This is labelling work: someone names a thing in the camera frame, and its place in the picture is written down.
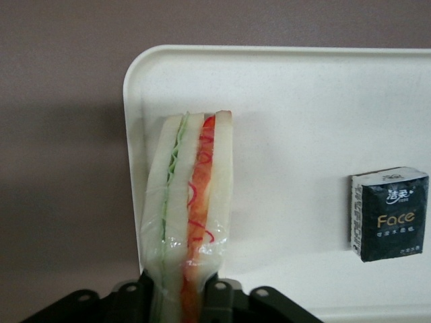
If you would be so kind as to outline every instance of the plastic wrap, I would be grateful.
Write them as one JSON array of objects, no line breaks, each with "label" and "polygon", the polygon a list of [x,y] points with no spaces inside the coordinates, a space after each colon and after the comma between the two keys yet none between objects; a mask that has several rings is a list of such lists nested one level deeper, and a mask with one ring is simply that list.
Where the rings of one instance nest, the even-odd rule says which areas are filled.
[{"label": "plastic wrap", "polygon": [[232,195],[232,117],[166,119],[152,162],[140,230],[154,280],[152,322],[196,322],[201,292],[223,261]]}]

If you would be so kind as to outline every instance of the white plastic board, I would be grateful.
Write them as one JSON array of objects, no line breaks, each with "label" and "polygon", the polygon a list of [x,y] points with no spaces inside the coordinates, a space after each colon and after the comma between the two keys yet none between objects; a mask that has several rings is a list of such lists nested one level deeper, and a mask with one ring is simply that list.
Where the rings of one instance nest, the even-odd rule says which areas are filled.
[{"label": "white plastic board", "polygon": [[225,276],[328,323],[431,322],[431,221],[423,254],[362,263],[348,209],[353,174],[431,173],[430,85],[431,50],[151,48],[124,83],[136,225],[163,118],[231,110]]}]

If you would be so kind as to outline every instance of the face logo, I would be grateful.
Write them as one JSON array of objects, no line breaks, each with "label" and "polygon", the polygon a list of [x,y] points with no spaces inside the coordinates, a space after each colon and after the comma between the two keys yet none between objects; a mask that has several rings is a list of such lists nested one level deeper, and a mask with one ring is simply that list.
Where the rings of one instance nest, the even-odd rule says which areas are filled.
[{"label": "face logo", "polygon": [[409,200],[409,196],[413,193],[413,190],[388,190],[386,204],[392,205],[396,202],[407,202]]}]

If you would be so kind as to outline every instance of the sandwich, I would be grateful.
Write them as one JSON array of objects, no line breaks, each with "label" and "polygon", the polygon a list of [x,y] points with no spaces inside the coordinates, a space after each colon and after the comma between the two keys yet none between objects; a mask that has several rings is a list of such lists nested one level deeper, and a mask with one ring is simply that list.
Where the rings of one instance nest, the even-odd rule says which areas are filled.
[{"label": "sandwich", "polygon": [[198,322],[223,261],[232,196],[232,114],[166,118],[147,182],[141,261],[155,283],[151,322]]}]

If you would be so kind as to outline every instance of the black packaging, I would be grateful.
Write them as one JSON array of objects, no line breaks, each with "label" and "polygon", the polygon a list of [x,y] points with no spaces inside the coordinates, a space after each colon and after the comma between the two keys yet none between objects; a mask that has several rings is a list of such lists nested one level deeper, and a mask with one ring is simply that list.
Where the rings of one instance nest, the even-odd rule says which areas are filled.
[{"label": "black packaging", "polygon": [[352,178],[352,248],[362,261],[422,253],[428,175],[395,168]]}]

